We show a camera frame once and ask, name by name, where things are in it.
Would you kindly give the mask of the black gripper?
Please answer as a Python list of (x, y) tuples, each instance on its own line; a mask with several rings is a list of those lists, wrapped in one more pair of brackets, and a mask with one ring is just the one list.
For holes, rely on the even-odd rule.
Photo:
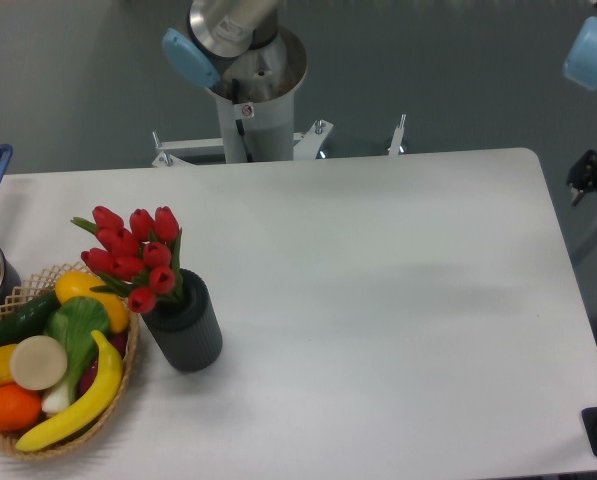
[(578, 196), (597, 193), (597, 151), (587, 150), (569, 169), (566, 185)]

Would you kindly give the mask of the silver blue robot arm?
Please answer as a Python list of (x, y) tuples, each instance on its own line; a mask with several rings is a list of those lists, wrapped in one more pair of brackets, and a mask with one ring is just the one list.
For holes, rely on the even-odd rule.
[[(597, 10), (597, 1), (587, 1)], [(294, 94), (307, 69), (301, 41), (278, 25), (278, 1), (191, 1), (183, 27), (161, 47), (169, 64), (216, 102), (227, 163), (315, 159), (333, 128), (323, 120), (294, 133)], [(562, 68), (569, 81), (597, 91), (597, 16), (583, 23)], [(579, 201), (597, 192), (597, 152), (571, 167)]]

